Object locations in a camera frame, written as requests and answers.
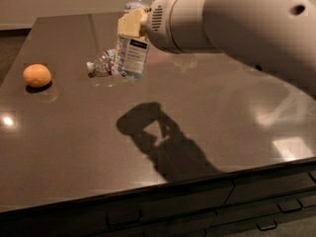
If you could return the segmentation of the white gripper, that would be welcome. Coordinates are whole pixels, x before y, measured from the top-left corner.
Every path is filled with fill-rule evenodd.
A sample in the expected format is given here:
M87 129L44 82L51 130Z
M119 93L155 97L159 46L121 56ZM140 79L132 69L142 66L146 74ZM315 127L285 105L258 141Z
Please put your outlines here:
M131 10L118 19L118 35L140 38L145 28L150 42L172 53L208 53L211 42L203 21L205 0L155 0L151 11Z

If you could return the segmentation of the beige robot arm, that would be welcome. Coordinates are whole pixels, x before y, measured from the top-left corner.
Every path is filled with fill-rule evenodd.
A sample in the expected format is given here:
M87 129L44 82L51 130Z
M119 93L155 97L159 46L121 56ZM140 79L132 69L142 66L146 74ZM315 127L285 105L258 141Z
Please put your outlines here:
M155 0L118 20L171 53L222 52L316 95L316 0Z

